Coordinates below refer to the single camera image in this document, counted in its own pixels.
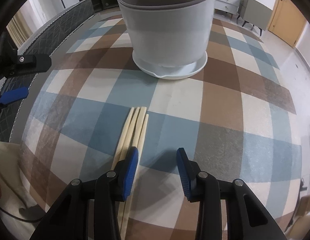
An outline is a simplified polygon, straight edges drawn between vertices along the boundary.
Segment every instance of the metal screw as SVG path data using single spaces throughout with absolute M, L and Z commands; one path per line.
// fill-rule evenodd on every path
M 79 180 L 79 179 L 73 179 L 73 180 L 71 181 L 71 184 L 72 184 L 73 186 L 77 186 L 79 183 L 80 183 L 80 180 Z
M 208 174 L 205 171 L 201 171 L 201 172 L 199 172 L 198 176 L 201 178 L 207 178 Z
M 243 182 L 241 179 L 236 179 L 236 180 L 235 180 L 235 184 L 236 184 L 237 186 L 243 186 L 243 185 L 244 185 L 244 182 Z
M 106 173 L 106 176 L 109 178 L 113 178 L 116 176 L 116 172 L 115 171 L 109 171 L 108 173 Z

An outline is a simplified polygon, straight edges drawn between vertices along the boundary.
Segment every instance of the beige curtain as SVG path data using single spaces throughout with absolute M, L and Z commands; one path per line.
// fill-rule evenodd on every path
M 20 11 L 14 15 L 6 28 L 18 48 L 33 34 Z

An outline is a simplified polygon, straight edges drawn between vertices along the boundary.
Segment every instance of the blue gripper pad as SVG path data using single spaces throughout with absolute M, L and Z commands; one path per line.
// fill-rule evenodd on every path
M 27 98 L 27 96 L 28 96 L 28 88 L 27 87 L 21 87 L 18 89 L 7 91 L 1 95 L 0 104 L 8 105 L 8 104 L 11 104 L 15 101 Z
M 138 163 L 138 150 L 136 147 L 132 147 L 132 155 L 130 158 L 130 162 L 127 167 L 127 171 L 124 177 L 124 186 L 123 186 L 123 193 L 122 197 L 123 200 L 126 200 L 127 197 L 131 194 L 132 185 L 135 177 L 135 172 Z
M 176 162 L 177 168 L 179 172 L 179 177 L 181 178 L 181 183 L 184 191 L 185 197 L 189 199 L 191 197 L 191 179 L 189 178 L 187 171 L 186 171 L 186 163 L 185 163 L 185 155 L 188 161 L 187 155 L 183 148 L 179 148 L 176 152 Z

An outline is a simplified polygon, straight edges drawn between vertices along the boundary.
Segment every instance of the tiled floor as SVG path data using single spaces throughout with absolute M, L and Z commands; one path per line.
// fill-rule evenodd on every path
M 230 19 L 229 14 L 217 12 L 215 18 L 241 26 L 243 19 Z M 247 23 L 245 28 L 259 36 L 259 29 Z M 295 52 L 287 43 L 269 31 L 263 31 L 261 40 L 273 55 L 285 84 L 291 93 L 297 114 L 296 130 L 301 137 L 302 145 L 302 178 L 307 191 L 301 192 L 301 196 L 310 194 L 310 73 Z

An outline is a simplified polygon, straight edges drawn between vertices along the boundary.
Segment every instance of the plaid tablecloth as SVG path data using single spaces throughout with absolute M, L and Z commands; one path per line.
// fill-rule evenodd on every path
M 47 210 L 74 178 L 108 171 L 130 107 L 146 106 L 126 239 L 194 238 L 198 204 L 183 196 L 179 147 L 216 178 L 243 179 L 285 229 L 300 185 L 300 137 L 292 98 L 264 43 L 214 19 L 206 67 L 178 81 L 143 73 L 132 51 L 118 15 L 87 30 L 53 66 L 28 118 L 20 161 L 39 205 Z

